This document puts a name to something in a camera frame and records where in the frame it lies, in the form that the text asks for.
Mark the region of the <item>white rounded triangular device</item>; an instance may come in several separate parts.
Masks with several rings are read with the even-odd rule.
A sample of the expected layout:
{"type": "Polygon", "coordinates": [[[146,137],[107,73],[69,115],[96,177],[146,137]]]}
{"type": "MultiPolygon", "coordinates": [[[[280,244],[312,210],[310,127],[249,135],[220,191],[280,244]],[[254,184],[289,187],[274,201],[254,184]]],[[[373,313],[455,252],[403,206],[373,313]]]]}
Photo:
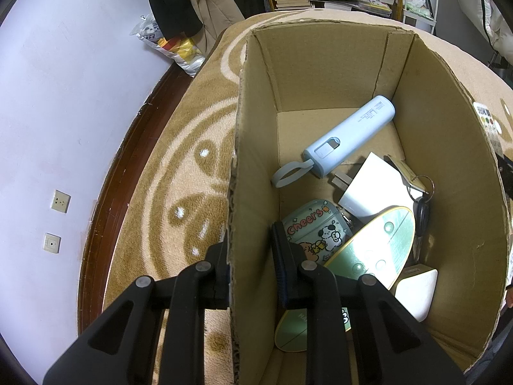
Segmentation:
{"type": "Polygon", "coordinates": [[[391,291],[414,318],[422,322],[429,312],[436,290],[438,271],[423,264],[405,268],[391,291]]]}

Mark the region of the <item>green oval hand fan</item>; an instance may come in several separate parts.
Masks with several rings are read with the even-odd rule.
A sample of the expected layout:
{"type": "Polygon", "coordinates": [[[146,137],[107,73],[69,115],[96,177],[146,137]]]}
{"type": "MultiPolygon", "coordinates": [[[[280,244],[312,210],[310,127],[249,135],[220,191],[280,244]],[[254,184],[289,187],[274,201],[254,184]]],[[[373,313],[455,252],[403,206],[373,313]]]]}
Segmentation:
{"type": "MultiPolygon", "coordinates": [[[[374,217],[337,249],[322,265],[336,276],[358,279],[375,276],[390,289],[406,264],[416,231],[411,209],[392,207],[374,217]]],[[[284,312],[277,324],[276,347],[284,352],[303,352],[307,348],[307,311],[284,312]]]]}

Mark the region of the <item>green cartoon tin case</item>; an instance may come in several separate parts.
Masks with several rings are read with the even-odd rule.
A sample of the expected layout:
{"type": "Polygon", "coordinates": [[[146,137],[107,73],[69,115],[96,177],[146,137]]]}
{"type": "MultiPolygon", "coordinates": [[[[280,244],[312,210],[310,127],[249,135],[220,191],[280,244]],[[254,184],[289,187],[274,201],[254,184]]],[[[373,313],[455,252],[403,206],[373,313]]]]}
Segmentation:
{"type": "Polygon", "coordinates": [[[343,213],[332,202],[315,199],[282,220],[288,240],[306,258],[325,264],[353,236],[343,213]]]}

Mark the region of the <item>white rectangular power adapter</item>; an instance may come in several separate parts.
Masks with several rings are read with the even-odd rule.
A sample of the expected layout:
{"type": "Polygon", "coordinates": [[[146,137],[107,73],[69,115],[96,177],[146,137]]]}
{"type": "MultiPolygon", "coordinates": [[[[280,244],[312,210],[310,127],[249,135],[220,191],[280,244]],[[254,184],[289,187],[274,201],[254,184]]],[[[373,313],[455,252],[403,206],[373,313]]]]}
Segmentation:
{"type": "Polygon", "coordinates": [[[368,155],[353,178],[336,173],[331,182],[343,191],[338,204],[362,223],[395,206],[413,210],[399,172],[374,153],[368,155]]]}

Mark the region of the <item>keys with tag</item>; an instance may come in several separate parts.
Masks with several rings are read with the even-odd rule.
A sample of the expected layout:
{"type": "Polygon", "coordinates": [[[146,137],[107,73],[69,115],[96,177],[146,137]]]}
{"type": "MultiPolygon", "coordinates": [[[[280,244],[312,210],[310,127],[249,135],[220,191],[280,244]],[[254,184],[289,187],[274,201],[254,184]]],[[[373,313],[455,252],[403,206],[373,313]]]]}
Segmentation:
{"type": "Polygon", "coordinates": [[[388,165],[399,172],[407,194],[413,202],[416,230],[407,264],[418,264],[420,262],[422,241],[430,222],[430,201],[435,194],[435,184],[427,175],[415,173],[405,161],[391,155],[385,155],[383,159],[388,165]]]}

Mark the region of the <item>light blue cylindrical bottle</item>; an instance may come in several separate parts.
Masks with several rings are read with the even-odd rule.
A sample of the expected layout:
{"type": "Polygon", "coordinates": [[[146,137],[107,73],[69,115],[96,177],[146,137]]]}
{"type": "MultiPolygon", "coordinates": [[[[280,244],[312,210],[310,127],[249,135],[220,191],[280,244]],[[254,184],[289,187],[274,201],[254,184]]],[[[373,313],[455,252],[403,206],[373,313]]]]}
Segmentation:
{"type": "Polygon", "coordinates": [[[375,96],[363,107],[309,145],[302,162],[286,163],[271,178],[276,188],[290,185],[312,172],[323,178],[382,130],[396,114],[391,101],[375,96]]]}

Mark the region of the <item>white remote control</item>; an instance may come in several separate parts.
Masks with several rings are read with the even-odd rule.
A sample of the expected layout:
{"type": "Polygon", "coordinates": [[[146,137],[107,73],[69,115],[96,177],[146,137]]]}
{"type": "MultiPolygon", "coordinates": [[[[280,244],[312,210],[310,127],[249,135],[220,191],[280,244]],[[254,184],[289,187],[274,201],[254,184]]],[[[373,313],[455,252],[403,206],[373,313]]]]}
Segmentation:
{"type": "Polygon", "coordinates": [[[494,148],[494,151],[501,155],[502,145],[500,143],[499,133],[497,132],[495,121],[493,120],[493,116],[491,115],[490,110],[486,105],[478,102],[474,102],[473,107],[478,118],[481,120],[482,127],[484,128],[485,133],[490,140],[492,147],[494,148]]]}

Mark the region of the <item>cardboard box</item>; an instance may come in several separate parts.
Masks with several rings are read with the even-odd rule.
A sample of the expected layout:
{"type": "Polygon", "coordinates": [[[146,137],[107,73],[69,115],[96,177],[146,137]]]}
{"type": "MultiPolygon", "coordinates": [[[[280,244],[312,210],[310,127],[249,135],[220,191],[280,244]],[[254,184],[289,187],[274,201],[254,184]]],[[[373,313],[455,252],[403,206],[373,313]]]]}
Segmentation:
{"type": "Polygon", "coordinates": [[[295,208],[335,194],[313,175],[283,189],[270,178],[377,95],[394,103],[394,121],[345,168],[371,152],[391,154],[433,181],[421,260],[439,277],[425,327],[460,369],[469,369],[497,325],[512,236],[511,203],[474,103],[484,104],[511,139],[511,88],[432,35],[319,11],[246,29],[227,61],[240,62],[229,225],[237,383],[303,383],[304,357],[274,343],[276,276],[266,237],[295,208]]]}

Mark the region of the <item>beige brown patterned rug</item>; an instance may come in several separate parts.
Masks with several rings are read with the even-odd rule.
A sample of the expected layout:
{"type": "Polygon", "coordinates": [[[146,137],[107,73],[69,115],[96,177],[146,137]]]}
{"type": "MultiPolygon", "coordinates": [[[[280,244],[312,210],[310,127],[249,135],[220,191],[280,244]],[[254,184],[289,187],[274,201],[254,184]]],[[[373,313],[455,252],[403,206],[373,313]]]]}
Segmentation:
{"type": "MultiPolygon", "coordinates": [[[[105,295],[113,302],[138,276],[176,276],[202,260],[208,247],[229,239],[231,167],[239,100],[240,62],[228,62],[246,29],[276,17],[374,18],[313,9],[262,14],[232,25],[191,82],[143,171],[124,219],[105,295]]],[[[231,311],[206,315],[205,380],[239,384],[234,370],[231,311]]]]}

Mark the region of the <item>snack bag on floor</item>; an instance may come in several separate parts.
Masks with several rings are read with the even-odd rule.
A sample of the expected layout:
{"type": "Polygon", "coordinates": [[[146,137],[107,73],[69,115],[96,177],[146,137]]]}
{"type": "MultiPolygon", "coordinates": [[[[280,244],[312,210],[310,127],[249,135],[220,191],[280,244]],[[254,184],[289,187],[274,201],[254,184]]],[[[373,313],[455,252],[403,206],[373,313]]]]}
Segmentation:
{"type": "Polygon", "coordinates": [[[177,36],[166,39],[152,14],[141,16],[130,35],[171,59],[190,77],[196,76],[205,61],[204,54],[190,38],[177,36]]]}

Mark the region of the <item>black hanging coat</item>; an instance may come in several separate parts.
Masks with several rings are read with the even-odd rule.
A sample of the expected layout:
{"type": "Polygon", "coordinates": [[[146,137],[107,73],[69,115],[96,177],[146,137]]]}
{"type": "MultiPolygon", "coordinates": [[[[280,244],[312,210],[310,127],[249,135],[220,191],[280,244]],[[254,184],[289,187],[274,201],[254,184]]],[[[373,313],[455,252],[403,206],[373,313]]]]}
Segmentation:
{"type": "Polygon", "coordinates": [[[203,29],[190,0],[149,0],[149,5],[166,39],[191,38],[203,29]]]}

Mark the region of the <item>white quilted bedding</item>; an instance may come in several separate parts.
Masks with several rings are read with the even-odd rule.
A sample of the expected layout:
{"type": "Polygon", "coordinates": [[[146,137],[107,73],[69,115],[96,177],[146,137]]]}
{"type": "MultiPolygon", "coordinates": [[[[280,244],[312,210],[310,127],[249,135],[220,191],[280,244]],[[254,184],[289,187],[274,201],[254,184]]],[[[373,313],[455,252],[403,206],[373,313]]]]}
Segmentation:
{"type": "Polygon", "coordinates": [[[458,0],[469,21],[487,43],[512,63],[512,31],[493,0],[458,0]]]}

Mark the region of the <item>lower wall socket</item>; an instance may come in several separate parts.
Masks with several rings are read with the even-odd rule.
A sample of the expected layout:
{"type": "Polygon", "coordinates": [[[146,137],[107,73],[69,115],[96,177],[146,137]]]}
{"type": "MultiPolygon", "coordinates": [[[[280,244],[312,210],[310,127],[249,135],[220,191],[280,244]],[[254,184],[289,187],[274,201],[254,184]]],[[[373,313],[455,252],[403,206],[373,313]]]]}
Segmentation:
{"type": "Polygon", "coordinates": [[[61,244],[61,237],[46,233],[44,235],[44,250],[52,254],[58,254],[61,244]]]}

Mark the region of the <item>wall socket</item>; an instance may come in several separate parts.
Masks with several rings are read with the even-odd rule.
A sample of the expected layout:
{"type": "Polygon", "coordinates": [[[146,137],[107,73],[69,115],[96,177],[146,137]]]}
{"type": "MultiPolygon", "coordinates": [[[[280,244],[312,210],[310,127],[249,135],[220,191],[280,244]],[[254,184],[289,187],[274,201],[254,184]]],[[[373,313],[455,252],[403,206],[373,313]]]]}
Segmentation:
{"type": "Polygon", "coordinates": [[[61,237],[46,233],[44,235],[44,250],[52,254],[58,254],[61,244],[61,237]]]}
{"type": "Polygon", "coordinates": [[[50,208],[52,210],[66,214],[70,205],[71,195],[55,190],[51,200],[50,208]]]}

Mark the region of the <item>upper wall socket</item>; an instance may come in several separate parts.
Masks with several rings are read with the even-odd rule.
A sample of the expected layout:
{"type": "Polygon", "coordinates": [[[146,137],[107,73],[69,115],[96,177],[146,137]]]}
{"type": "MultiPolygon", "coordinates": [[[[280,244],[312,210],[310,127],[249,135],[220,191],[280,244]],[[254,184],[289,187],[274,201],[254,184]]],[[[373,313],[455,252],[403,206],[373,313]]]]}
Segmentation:
{"type": "Polygon", "coordinates": [[[71,195],[55,190],[51,200],[50,208],[52,210],[66,214],[70,205],[71,195]]]}

